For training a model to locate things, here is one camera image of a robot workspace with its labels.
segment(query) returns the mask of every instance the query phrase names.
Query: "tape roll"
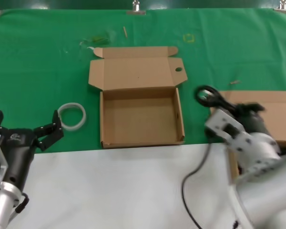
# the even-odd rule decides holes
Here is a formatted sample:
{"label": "tape roll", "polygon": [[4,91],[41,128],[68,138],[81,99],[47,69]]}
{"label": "tape roll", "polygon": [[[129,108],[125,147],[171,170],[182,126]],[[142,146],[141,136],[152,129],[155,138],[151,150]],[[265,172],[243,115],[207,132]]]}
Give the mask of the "tape roll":
{"label": "tape roll", "polygon": [[[82,119],[81,119],[81,121],[78,124],[73,125],[73,126],[66,125],[65,123],[63,123],[62,118],[61,118],[62,111],[70,109],[70,108],[79,108],[82,111]],[[68,130],[68,131],[78,130],[86,122],[86,111],[85,111],[84,107],[82,105],[78,104],[78,103],[68,103],[68,104],[62,105],[60,108],[58,108],[58,116],[61,119],[61,126],[65,130]]]}

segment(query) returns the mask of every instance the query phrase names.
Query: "small debris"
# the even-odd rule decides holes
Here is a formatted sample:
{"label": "small debris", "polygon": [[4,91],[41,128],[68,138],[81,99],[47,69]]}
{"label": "small debris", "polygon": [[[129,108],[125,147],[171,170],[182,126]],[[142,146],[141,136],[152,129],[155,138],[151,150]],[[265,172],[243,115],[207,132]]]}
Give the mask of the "small debris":
{"label": "small debris", "polygon": [[235,81],[230,82],[230,84],[237,84],[237,83],[240,83],[240,80],[235,80]]}
{"label": "small debris", "polygon": [[127,38],[128,36],[127,36],[127,31],[126,31],[125,26],[123,26],[123,30],[124,30],[124,33],[125,33],[125,37]]}

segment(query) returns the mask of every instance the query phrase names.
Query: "open cardboard box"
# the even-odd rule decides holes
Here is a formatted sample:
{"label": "open cardboard box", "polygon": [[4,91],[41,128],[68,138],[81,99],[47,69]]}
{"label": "open cardboard box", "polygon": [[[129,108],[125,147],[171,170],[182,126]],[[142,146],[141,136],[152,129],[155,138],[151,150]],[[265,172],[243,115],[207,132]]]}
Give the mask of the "open cardboard box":
{"label": "open cardboard box", "polygon": [[176,86],[187,80],[176,47],[96,48],[89,84],[101,92],[103,148],[183,143]]}
{"label": "open cardboard box", "polygon": [[[260,112],[271,136],[286,147],[286,91],[225,91],[220,92],[231,103],[260,103],[266,110]],[[237,160],[229,153],[232,177],[238,176]]]}

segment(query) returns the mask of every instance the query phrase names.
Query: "green cloth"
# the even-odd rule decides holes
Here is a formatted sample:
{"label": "green cloth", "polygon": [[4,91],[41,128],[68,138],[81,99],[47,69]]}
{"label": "green cloth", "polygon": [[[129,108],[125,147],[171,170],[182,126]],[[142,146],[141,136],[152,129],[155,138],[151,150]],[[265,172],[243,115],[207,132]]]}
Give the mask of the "green cloth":
{"label": "green cloth", "polygon": [[[125,37],[125,26],[128,38]],[[193,90],[286,90],[286,14],[272,9],[9,10],[0,16],[0,110],[7,128],[50,123],[62,104],[80,103],[86,124],[48,152],[100,149],[99,91],[88,85],[88,46],[107,34],[108,46],[177,46],[188,81],[180,85],[185,143],[205,143],[208,109]],[[66,112],[73,125],[80,112]]]}

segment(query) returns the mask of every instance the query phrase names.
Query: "white surface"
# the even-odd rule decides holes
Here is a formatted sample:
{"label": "white surface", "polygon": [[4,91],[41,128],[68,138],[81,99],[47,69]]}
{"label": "white surface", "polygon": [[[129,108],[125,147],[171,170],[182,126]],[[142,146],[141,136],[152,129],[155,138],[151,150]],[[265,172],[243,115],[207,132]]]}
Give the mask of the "white surface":
{"label": "white surface", "polygon": [[[11,229],[195,229],[181,200],[183,177],[206,145],[95,150],[35,156],[24,188],[30,202]],[[213,144],[186,184],[203,229],[231,229],[227,155]]]}

